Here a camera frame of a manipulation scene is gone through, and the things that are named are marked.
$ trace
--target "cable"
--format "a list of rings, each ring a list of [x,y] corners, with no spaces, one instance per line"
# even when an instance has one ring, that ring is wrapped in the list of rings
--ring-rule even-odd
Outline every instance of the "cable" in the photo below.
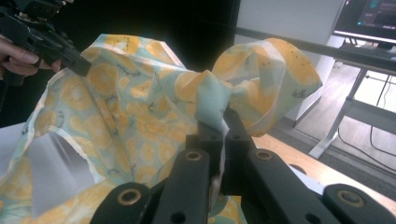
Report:
[[[343,143],[345,143],[347,146],[355,148],[355,149],[358,150],[360,153],[364,154],[365,156],[367,156],[368,158],[370,158],[370,159],[372,159],[373,161],[377,162],[378,164],[380,164],[380,165],[382,165],[382,166],[384,166],[384,167],[390,169],[392,172],[396,172],[396,169],[393,169],[393,168],[387,166],[386,164],[384,164],[384,163],[381,162],[381,161],[378,161],[377,159],[375,159],[374,157],[370,156],[369,154],[367,154],[366,152],[364,152],[364,151],[361,150],[360,148],[355,147],[355,146],[352,146],[351,144],[349,144],[348,142],[346,142],[346,141],[341,137],[340,128],[338,128],[338,137],[339,137],[340,140],[341,140]]]
[[[384,84],[384,86],[382,87],[381,93],[379,94],[378,100],[377,100],[377,102],[376,102],[376,106],[379,105],[379,102],[381,101],[382,94],[384,93],[384,89],[385,89],[385,87],[387,86],[387,84],[389,83],[389,84],[388,84],[388,89],[387,89],[387,91],[386,91],[385,94],[384,94],[384,106],[383,106],[383,108],[384,108],[385,105],[387,104],[387,100],[386,100],[387,97],[386,97],[386,96],[387,96],[387,94],[388,94],[388,92],[389,92],[390,84],[391,84],[392,78],[393,78],[393,77],[388,76],[388,77],[387,77],[387,80],[385,80],[385,84]],[[379,147],[376,147],[376,146],[374,145],[374,143],[373,143],[373,128],[374,128],[374,126],[372,125],[372,126],[371,126],[371,129],[370,129],[370,144],[371,144],[371,146],[372,146],[374,149],[376,149],[376,150],[378,150],[378,151],[380,151],[380,152],[382,152],[382,153],[385,153],[385,154],[388,154],[388,155],[390,155],[390,156],[396,157],[395,154],[390,153],[390,152],[387,152],[387,151],[385,151],[385,150],[383,150],[383,149],[381,149],[381,148],[379,148]]]

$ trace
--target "black background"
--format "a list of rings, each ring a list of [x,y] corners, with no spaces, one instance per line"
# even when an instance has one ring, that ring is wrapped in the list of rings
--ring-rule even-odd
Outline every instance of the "black background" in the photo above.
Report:
[[[206,21],[235,26],[240,0],[75,0],[52,18],[83,51],[100,34],[140,35],[165,41],[187,68],[211,70],[233,44],[233,30]],[[40,71],[21,87],[9,87],[0,113],[0,127],[25,122],[50,77]]]

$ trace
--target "wall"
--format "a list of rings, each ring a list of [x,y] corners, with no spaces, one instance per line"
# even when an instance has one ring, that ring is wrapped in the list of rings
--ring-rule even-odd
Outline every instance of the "wall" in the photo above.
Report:
[[[343,38],[332,36],[344,0],[241,0],[237,26],[308,42],[339,47]],[[236,35],[234,43],[254,39]],[[325,84],[334,59],[306,52]],[[294,107],[286,118],[295,125],[320,98],[322,88]]]

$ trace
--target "person's hand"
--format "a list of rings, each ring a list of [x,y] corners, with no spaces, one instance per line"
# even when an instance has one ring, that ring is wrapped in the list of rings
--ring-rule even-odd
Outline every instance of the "person's hand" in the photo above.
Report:
[[[0,79],[6,69],[12,73],[31,76],[37,73],[39,68],[52,69],[54,72],[59,72],[61,68],[61,61],[56,61],[51,66],[48,66],[42,60],[39,68],[34,67],[39,57],[33,52],[22,49],[12,44],[11,41],[0,35]]]

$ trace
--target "cloth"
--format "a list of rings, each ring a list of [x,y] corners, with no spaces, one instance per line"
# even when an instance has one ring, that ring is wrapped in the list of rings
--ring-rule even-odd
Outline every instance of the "cloth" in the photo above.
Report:
[[[233,46],[213,70],[185,68],[165,43],[100,35],[82,52],[86,77],[65,68],[48,83],[0,181],[0,223],[89,223],[106,195],[126,182],[166,178],[197,122],[220,130],[226,107],[261,136],[321,82],[308,58],[280,39]],[[57,133],[89,164],[95,185],[32,217],[32,140]],[[209,223],[245,223],[240,199],[220,197]]]

